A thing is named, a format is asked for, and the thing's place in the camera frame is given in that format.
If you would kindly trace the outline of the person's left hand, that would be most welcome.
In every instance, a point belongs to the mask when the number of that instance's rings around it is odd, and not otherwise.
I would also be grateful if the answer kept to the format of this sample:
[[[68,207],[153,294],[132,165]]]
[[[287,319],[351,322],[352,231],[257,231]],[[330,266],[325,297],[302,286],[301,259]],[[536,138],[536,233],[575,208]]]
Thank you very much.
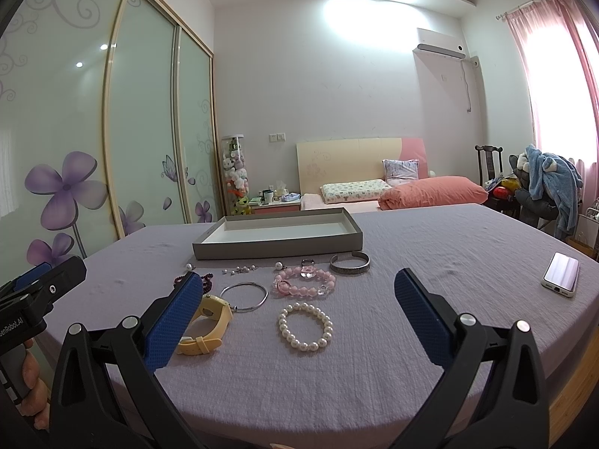
[[[30,349],[34,346],[34,340],[28,339],[23,346],[25,347],[25,358],[21,373],[30,392],[21,401],[19,411],[23,416],[33,417],[33,426],[36,430],[48,430],[50,425],[49,388],[40,378],[39,362],[30,353]]]

